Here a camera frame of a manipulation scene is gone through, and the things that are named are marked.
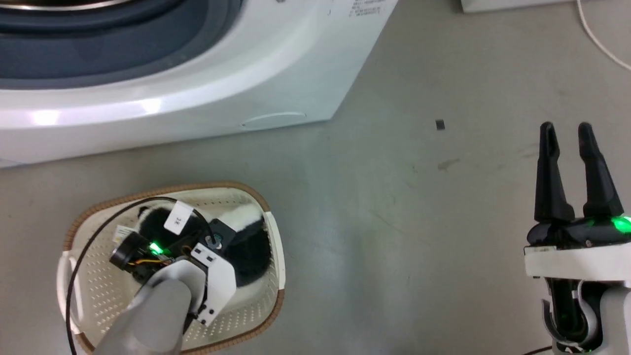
label sticker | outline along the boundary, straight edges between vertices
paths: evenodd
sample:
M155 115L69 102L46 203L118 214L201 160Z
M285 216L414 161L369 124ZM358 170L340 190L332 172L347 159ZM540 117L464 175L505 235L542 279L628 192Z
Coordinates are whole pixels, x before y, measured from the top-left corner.
M114 231L114 237L112 241L116 243L116 245L120 244L123 239L125 239L130 233L135 232L136 230L130 227L121 226L120 224L116 226L116 230Z
M348 17L378 15L386 7L387 0L355 0Z
M173 206L171 213L164 222L164 228L179 236L184 229L184 226L186 226L186 222L189 220L191 212L193 212L193 208L191 206L182 201L175 202L175 206Z
M556 246L527 246L524 248L524 255L531 253L541 253L542 251L555 251Z

concrete floor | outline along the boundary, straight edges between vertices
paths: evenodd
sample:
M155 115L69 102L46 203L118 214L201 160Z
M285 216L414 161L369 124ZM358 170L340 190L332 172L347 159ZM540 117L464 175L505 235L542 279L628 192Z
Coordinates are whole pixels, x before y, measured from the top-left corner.
M586 4L631 61L631 4ZM572 4L462 15L400 0L334 120L0 171L0 354L67 354L55 268L70 223L121 195L218 179L260 191L287 267L280 317L224 354L522 354L549 344L524 274L538 126L557 125L566 193L594 124L631 201L631 73ZM445 120L437 131L435 120Z

small black object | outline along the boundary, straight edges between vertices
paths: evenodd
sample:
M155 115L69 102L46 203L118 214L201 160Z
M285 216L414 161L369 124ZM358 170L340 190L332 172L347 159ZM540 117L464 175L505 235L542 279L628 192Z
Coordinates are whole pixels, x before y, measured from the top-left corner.
M436 120L436 130L439 130L439 131L445 130L445 121L443 119Z
M585 162L587 202L583 205L585 217L618 216L624 213L611 174L598 149L594 131L589 123L579 125L579 148Z
M226 223L223 223L219 219L210 221L210 229L213 231L215 238L221 241L222 249L230 245L236 235L236 232L232 230L232 228L228 227Z
M540 128L537 187L534 198L534 219L537 222L574 219L574 209L565 200L561 174L558 170L557 134L551 122Z
M149 241L137 232L130 233L110 256L110 263L121 270L127 269L127 263L132 259L143 256L143 250L149 245Z

washing machine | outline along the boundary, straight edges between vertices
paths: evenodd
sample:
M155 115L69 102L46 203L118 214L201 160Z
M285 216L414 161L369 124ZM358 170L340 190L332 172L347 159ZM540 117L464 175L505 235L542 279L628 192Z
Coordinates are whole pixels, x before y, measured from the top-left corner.
M0 0L0 167L331 119L396 2Z

white plastic basket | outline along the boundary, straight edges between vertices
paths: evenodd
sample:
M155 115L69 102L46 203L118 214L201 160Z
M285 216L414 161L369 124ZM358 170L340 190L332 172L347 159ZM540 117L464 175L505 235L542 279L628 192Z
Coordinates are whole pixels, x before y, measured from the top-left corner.
M229 181L149 191L89 209L68 232L59 259L57 300L61 313L65 314L70 271L90 236L121 208L151 196L176 198L212 216L221 215L237 205L255 203L263 211L271 243L273 262L265 276L237 289L228 306L209 325L193 321L184 335L183 352L204 354L215 351L257 336L268 328L276 319L285 295L285 259L278 227L268 204L258 193L248 186ZM71 310L71 327L86 352L94 350L139 289L139 284L127 272L109 262L115 247L112 237L116 226L134 227L137 221L137 208L112 221L90 246L80 265L74 285L76 304Z

